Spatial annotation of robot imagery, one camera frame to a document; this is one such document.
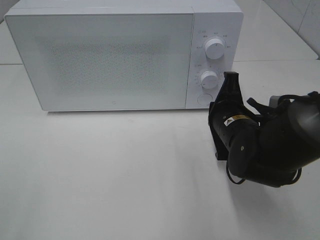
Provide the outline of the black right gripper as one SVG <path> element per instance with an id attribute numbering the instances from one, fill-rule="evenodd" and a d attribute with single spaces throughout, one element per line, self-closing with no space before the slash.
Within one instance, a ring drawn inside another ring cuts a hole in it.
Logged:
<path id="1" fill-rule="evenodd" d="M 208 124 L 219 161 L 228 159 L 236 135 L 250 125 L 248 109 L 243 105 L 239 74 L 225 71 L 224 81 L 215 102 L 210 103 Z"/>

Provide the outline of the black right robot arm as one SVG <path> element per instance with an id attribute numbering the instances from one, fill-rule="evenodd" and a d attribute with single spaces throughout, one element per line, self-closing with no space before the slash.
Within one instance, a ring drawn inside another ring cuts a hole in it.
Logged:
<path id="1" fill-rule="evenodd" d="M 216 159 L 229 179 L 270 187 L 296 183 L 320 157 L 320 94 L 272 96 L 268 105 L 244 101 L 237 72 L 224 82 L 208 112 Z"/>

